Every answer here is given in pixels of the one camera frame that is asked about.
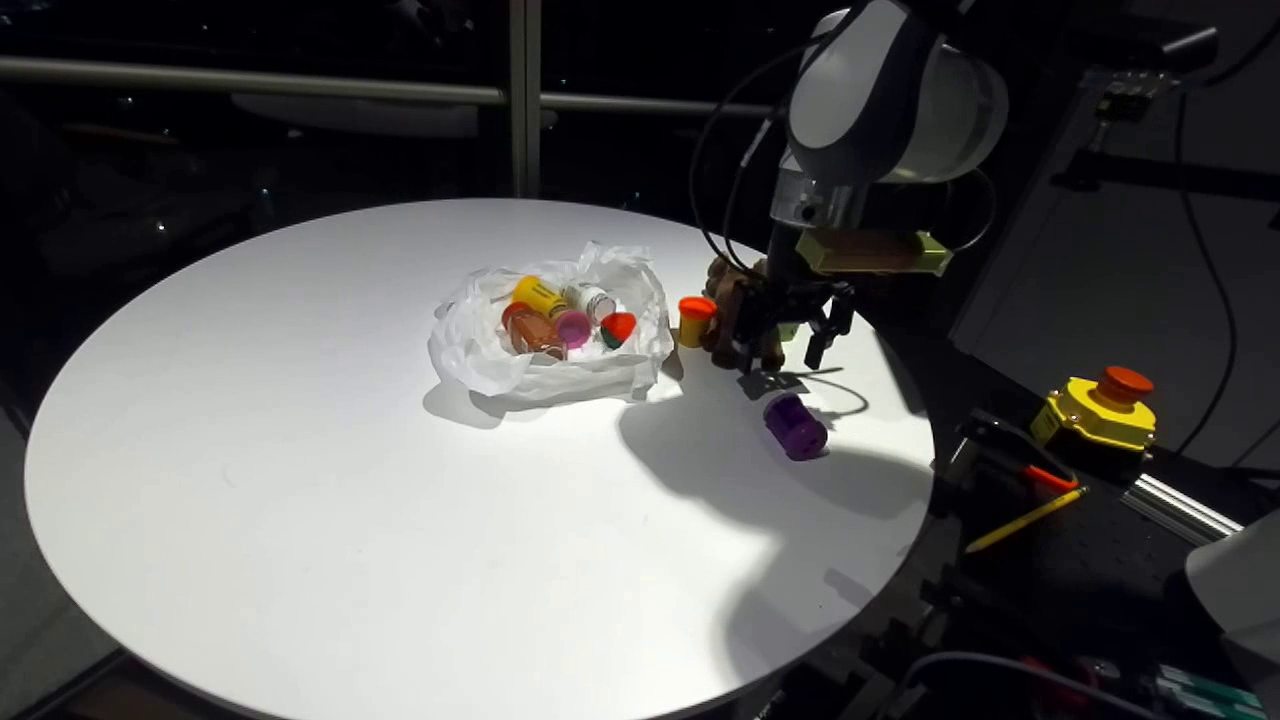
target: pencil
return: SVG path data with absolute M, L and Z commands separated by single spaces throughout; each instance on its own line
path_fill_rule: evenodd
M 969 546 L 964 548 L 965 555 L 969 555 L 970 552 L 978 552 L 979 550 L 984 550 L 987 547 L 996 544 L 997 542 L 1007 538 L 1009 536 L 1016 533 L 1018 530 L 1025 528 L 1027 525 L 1030 525 L 1036 520 L 1039 520 L 1041 518 L 1051 512 L 1056 512 L 1066 507 L 1068 505 L 1075 502 L 1076 500 L 1080 498 L 1082 495 L 1087 492 L 1089 492 L 1089 487 L 1080 486 L 1066 495 L 1059 496 L 1052 501 L 1041 505 L 1036 510 L 1032 510 L 1030 512 L 1023 515 L 1021 518 L 1014 520 L 1012 523 L 1001 525 L 995 530 L 991 530 L 989 533 L 969 543 Z

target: orange lid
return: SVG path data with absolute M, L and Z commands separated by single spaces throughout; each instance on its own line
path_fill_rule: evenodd
M 1133 405 L 1151 395 L 1153 389 L 1156 386 L 1146 375 L 1119 365 L 1102 370 L 1102 379 L 1098 380 L 1098 392 L 1102 397 L 1123 405 Z
M 507 320 L 521 310 L 532 310 L 532 307 L 530 307 L 527 302 L 512 302 L 508 305 L 507 309 L 502 311 L 502 327 L 507 327 Z
M 716 316 L 716 304 L 700 295 L 680 299 L 680 314 L 691 320 L 710 320 Z

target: white plastic bag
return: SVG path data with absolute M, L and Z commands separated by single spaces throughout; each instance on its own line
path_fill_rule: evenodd
M 620 310 L 636 316 L 636 328 L 617 350 L 608 350 L 596 331 L 586 345 L 570 350 L 563 361 L 541 354 L 516 355 L 500 327 L 502 311 L 511 302 L 516 282 L 525 275 L 559 287 L 571 281 L 599 286 Z M 591 242 L 576 263 L 477 270 L 444 300 L 435 316 L 428 347 L 442 379 L 448 375 L 480 395 L 526 402 L 586 398 L 595 392 L 604 396 L 626 387 L 632 395 L 643 393 L 658 380 L 659 365 L 675 348 L 667 297 L 645 247 L 600 247 Z

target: round white table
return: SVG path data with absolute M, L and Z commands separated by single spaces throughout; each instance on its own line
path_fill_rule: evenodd
M 791 462 L 735 372 L 681 348 L 648 402 L 517 410 L 440 383 L 474 269 L 692 228 L 451 200 L 289 227 L 151 288 L 76 352 L 27 454 L 49 565 L 128 651 L 297 720 L 640 720 L 733 693 L 884 587 L 932 491 L 929 423 L 858 319 L 801 377 L 831 452 Z M 787 345 L 804 372 L 806 331 Z

